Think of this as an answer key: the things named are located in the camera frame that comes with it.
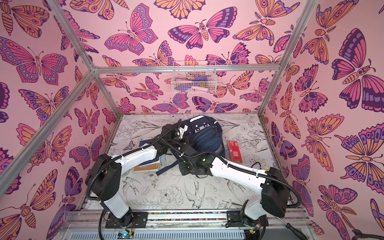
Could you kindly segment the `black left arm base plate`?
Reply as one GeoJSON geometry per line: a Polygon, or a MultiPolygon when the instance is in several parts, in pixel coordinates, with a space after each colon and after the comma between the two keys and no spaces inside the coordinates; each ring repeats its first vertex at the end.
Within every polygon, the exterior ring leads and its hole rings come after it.
{"type": "Polygon", "coordinates": [[[147,225],[148,212],[128,212],[121,219],[116,218],[112,213],[107,218],[106,229],[143,229],[147,225]]]}

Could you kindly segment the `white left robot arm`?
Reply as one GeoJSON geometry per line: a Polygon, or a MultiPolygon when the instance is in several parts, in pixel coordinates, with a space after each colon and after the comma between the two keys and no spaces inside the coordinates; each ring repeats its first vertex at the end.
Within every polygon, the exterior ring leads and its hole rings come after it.
{"type": "Polygon", "coordinates": [[[181,122],[166,125],[160,135],[139,148],[121,155],[100,155],[86,179],[86,199],[99,202],[104,210],[119,220],[126,218],[130,207],[119,193],[121,178],[134,167],[166,154],[170,148],[168,141],[183,139],[187,131],[188,126],[181,122]]]}

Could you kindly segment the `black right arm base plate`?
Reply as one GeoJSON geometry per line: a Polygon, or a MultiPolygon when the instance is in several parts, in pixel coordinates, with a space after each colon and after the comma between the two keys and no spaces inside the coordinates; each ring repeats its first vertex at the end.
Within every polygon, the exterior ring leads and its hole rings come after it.
{"type": "Polygon", "coordinates": [[[226,228],[230,227],[248,227],[247,220],[243,211],[227,211],[226,228]]]}

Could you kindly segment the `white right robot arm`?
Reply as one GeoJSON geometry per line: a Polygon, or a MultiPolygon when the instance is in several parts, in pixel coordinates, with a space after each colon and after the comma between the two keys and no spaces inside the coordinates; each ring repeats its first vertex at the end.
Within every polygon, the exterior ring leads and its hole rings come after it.
{"type": "Polygon", "coordinates": [[[189,145],[174,150],[174,153],[186,165],[186,171],[190,174],[224,178],[253,190],[256,197],[247,200],[244,205],[244,215],[249,219],[257,220],[267,214],[283,218],[287,209],[301,204],[297,191],[276,168],[248,168],[228,161],[215,152],[198,153],[189,145]]]}

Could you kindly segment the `brown hardcover book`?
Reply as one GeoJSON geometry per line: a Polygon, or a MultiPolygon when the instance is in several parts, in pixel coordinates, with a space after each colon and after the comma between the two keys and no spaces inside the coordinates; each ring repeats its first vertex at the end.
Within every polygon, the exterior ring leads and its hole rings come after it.
{"type": "Polygon", "coordinates": [[[143,166],[136,166],[134,167],[134,172],[157,172],[160,167],[160,163],[152,163],[148,165],[143,165],[143,166]]]}

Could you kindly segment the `navy blue student backpack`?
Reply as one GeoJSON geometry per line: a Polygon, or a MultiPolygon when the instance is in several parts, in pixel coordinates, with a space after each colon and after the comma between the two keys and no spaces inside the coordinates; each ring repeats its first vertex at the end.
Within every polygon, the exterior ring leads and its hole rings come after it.
{"type": "MultiPolygon", "coordinates": [[[[200,154],[209,154],[213,160],[217,156],[224,158],[226,156],[225,146],[223,142],[223,130],[219,122],[212,117],[197,116],[189,120],[185,120],[179,123],[180,127],[183,125],[188,126],[188,132],[185,133],[183,139],[180,139],[184,145],[190,145],[200,154]]],[[[159,176],[175,166],[179,166],[181,161],[180,149],[175,149],[172,146],[168,147],[171,153],[176,158],[176,161],[170,166],[164,167],[157,171],[159,176]]]]}

